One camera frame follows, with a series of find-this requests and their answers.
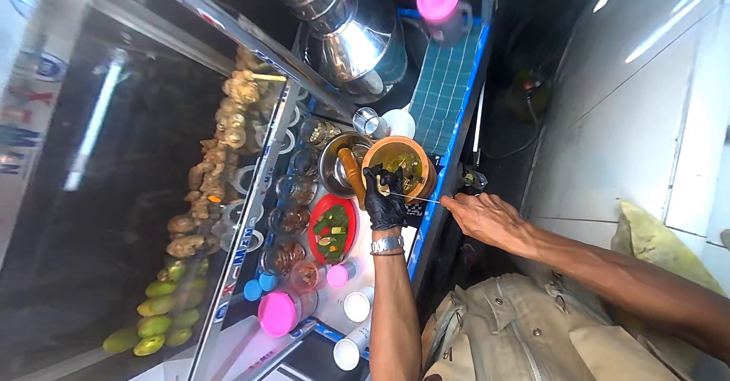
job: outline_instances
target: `checkered cloth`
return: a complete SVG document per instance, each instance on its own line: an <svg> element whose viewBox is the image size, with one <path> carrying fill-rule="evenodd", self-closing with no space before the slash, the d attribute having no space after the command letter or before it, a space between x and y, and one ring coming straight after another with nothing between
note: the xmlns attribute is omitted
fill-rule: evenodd
<svg viewBox="0 0 730 381"><path fill-rule="evenodd" d="M428 43L410 109L415 119L413 139L427 154L446 153L467 92L481 30L481 25L474 26L454 47L441 47L433 40Z"/></svg>

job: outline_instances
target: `glass display case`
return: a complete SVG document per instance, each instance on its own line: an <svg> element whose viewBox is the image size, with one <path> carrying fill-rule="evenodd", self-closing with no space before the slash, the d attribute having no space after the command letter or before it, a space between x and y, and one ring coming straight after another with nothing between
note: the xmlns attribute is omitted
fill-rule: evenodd
<svg viewBox="0 0 730 381"><path fill-rule="evenodd" d="M9 7L2 378L211 379L311 97L179 0Z"/></svg>

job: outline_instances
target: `blue lid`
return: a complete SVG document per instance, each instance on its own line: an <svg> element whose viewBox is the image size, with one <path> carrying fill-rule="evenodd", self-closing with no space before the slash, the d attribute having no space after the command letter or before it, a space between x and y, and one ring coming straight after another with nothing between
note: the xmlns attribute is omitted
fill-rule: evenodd
<svg viewBox="0 0 730 381"><path fill-rule="evenodd" d="M261 286L259 285L259 282L254 279L248 280L248 283L243 286L243 296L249 302L255 302L261 298Z"/></svg>
<svg viewBox="0 0 730 381"><path fill-rule="evenodd" d="M279 279L276 276L272 276L269 274L261 274L259 276L259 284L260 284L261 290L263 290L263 291L274 290L278 283L279 283Z"/></svg>

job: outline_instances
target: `man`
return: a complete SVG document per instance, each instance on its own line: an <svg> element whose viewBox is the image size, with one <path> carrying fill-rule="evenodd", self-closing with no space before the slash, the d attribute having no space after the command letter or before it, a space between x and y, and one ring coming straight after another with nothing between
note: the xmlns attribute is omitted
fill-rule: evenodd
<svg viewBox="0 0 730 381"><path fill-rule="evenodd" d="M370 372L373 381L451 379L689 379L641 334L611 322L563 282L567 277L725 363L730 363L730 301L662 268L538 228L495 195L442 197L468 236L549 265L544 287L508 274L457 287L429 320L423 339L402 256L402 171L363 170L372 220L375 303Z"/></svg>

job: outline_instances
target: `beige shirt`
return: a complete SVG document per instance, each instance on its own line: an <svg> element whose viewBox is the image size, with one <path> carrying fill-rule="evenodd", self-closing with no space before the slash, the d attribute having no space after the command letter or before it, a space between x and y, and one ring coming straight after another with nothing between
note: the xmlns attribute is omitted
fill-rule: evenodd
<svg viewBox="0 0 730 381"><path fill-rule="evenodd" d="M457 287L425 326L424 380L689 379L589 305L519 274Z"/></svg>

